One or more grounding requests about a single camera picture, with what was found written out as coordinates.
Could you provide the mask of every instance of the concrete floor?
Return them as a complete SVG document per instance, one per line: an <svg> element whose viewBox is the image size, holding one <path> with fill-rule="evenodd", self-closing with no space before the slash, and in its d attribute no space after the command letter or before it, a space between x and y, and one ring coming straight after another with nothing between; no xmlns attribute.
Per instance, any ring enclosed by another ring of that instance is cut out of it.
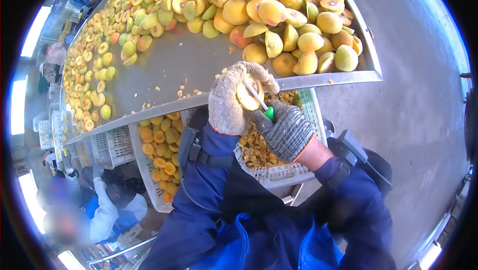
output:
<svg viewBox="0 0 478 270"><path fill-rule="evenodd" d="M355 0L375 36L383 82L317 88L322 115L393 168L386 198L398 269L448 209L467 170L459 73L468 58L441 0ZM301 201L318 187L308 183Z"/></svg>

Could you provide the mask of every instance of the white knit glove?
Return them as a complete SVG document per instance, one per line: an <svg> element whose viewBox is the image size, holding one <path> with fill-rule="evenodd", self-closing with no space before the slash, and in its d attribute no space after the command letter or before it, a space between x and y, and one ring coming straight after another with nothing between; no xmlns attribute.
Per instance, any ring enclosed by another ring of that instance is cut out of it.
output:
<svg viewBox="0 0 478 270"><path fill-rule="evenodd" d="M237 62L230 66L214 81L209 94L209 123L215 131L241 135L247 129L251 112L243 109L236 99L236 87L247 73L263 82L269 94L279 92L274 76L260 64Z"/></svg>

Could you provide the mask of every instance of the white plastic crate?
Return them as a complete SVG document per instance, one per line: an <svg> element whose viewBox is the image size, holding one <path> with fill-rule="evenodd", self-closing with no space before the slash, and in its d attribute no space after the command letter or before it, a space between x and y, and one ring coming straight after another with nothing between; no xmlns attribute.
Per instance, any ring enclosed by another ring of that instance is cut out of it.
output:
<svg viewBox="0 0 478 270"><path fill-rule="evenodd" d="M76 152L78 153L78 159L80 159L82 168L85 166L93 166L95 158L91 147L91 139L85 138L82 141L77 142Z"/></svg>
<svg viewBox="0 0 478 270"><path fill-rule="evenodd" d="M127 127L119 127L91 137L93 157L106 169L134 160L134 151Z"/></svg>
<svg viewBox="0 0 478 270"><path fill-rule="evenodd" d="M297 93L301 100L300 102L305 117L310 124L314 126L318 139L324 145L327 145L322 114L320 112L315 90L313 88L302 89L298 90ZM187 125L194 111L195 108L180 112L182 124L184 126ZM153 170L152 160L149 159L141 149L143 142L138 135L139 125L139 122L129 124L129 134L136 153L136 161L140 169L141 177L143 178L146 190L148 191L148 195L151 198L154 208L158 212L169 213L172 211L173 207L170 203L163 200L162 190L159 188L158 183L151 178L151 171ZM299 163L266 167L262 169L250 169L244 164L239 144L236 145L234 154L242 169L259 181L259 183L261 183L266 189L292 186L314 178L314 174Z"/></svg>
<svg viewBox="0 0 478 270"><path fill-rule="evenodd" d="M53 146L55 148L55 156L57 163L62 161L61 149L63 148L63 131L61 127L60 110L56 109L52 113L52 131L53 131Z"/></svg>
<svg viewBox="0 0 478 270"><path fill-rule="evenodd" d="M103 163L106 169L113 169L113 161L111 160L110 150L108 149L108 136L106 132L101 132L91 137L91 147L93 157L96 161Z"/></svg>
<svg viewBox="0 0 478 270"><path fill-rule="evenodd" d="M184 113L181 111L182 124L186 126ZM131 142L133 144L134 153L136 155L136 163L141 173L146 191L151 199L151 203L158 212L169 213L173 210L171 203L167 203L163 200L163 190L159 188L158 182L151 178L151 172L154 169L152 160L143 153L142 145L143 141L138 134L139 122L129 124L129 135L131 136Z"/></svg>
<svg viewBox="0 0 478 270"><path fill-rule="evenodd" d="M113 166L116 167L134 160L134 151L129 138L128 127L119 127L107 131L107 135Z"/></svg>

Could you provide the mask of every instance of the strap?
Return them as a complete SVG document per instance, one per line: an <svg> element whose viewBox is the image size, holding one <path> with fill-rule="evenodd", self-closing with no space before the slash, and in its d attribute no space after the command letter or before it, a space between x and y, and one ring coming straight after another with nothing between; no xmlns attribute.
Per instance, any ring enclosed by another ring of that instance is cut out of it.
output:
<svg viewBox="0 0 478 270"><path fill-rule="evenodd" d="M340 185L350 174L350 166L348 163L344 163L343 159L340 158L340 167L338 170L327 180L327 185L335 190L338 185Z"/></svg>
<svg viewBox="0 0 478 270"><path fill-rule="evenodd" d="M196 161L209 167L230 167L232 165L232 155L211 156L203 150L200 150Z"/></svg>

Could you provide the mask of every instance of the work glove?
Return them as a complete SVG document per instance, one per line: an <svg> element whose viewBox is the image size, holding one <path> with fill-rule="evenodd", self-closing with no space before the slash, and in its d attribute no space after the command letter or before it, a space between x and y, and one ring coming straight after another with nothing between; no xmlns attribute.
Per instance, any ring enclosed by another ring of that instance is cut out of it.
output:
<svg viewBox="0 0 478 270"><path fill-rule="evenodd" d="M286 162L295 162L311 138L315 138L315 129L299 107L279 101L270 101L269 104L274 107L276 123L272 123L260 110L252 113L252 121L272 153Z"/></svg>
<svg viewBox="0 0 478 270"><path fill-rule="evenodd" d="M73 166L71 166L71 160L69 157L70 156L70 152L68 150L66 150L66 155L63 153L63 151L61 151L61 156L62 156L62 161L63 161L63 165L66 169L68 168L73 168Z"/></svg>
<svg viewBox="0 0 478 270"><path fill-rule="evenodd" d="M274 76L260 64L237 62L230 66L214 81L209 94L209 123L215 131L241 135L247 129L251 113L243 109L236 99L236 87L247 73L263 82L269 94L279 92Z"/></svg>
<svg viewBox="0 0 478 270"><path fill-rule="evenodd" d="M93 165L93 179L101 178L104 172L103 164L101 162L96 162Z"/></svg>

